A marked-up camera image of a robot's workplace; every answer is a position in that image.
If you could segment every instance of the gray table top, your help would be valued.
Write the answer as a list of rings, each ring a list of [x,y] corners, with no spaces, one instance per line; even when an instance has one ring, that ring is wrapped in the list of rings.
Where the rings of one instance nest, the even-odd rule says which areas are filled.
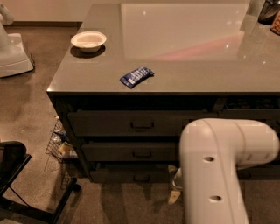
[[[99,31],[94,54],[70,45],[49,95],[280,95],[280,36],[245,3],[93,4],[78,32]],[[119,80],[148,67],[130,89]]]

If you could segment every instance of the gray floor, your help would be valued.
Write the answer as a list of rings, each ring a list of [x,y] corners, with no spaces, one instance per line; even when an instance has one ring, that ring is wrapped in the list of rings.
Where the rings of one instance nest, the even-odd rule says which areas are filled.
[[[0,139],[23,142],[31,162],[13,188],[37,208],[53,212],[69,175],[78,177],[79,193],[70,197],[59,223],[142,224],[184,223],[182,199],[167,204],[167,184],[95,184],[73,164],[61,164],[46,154],[56,123],[46,90],[69,47],[75,27],[8,27],[20,32],[36,62],[33,72],[0,79]],[[251,224],[280,220],[280,181],[241,182]],[[4,195],[20,202],[10,190]],[[0,211],[0,223],[41,223]]]

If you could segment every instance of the blue wrapper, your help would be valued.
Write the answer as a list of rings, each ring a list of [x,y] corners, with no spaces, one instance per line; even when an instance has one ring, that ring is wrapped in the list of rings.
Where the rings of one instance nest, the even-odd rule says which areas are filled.
[[[147,67],[139,67],[125,74],[120,81],[127,87],[133,88],[135,85],[139,84],[141,81],[153,76],[154,73]]]

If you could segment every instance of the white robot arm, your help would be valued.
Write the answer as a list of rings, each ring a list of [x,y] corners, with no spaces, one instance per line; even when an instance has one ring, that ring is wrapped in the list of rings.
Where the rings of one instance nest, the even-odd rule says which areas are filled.
[[[11,12],[0,1],[0,22],[3,25],[11,25],[14,22],[14,17]]]
[[[249,224],[236,168],[273,160],[279,139],[268,125],[250,120],[201,119],[180,139],[187,224]]]

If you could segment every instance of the small bowl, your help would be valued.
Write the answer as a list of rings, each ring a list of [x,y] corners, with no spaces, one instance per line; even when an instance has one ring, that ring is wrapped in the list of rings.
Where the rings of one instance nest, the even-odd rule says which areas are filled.
[[[98,31],[84,31],[71,38],[71,44],[84,53],[97,52],[106,41],[106,36]]]

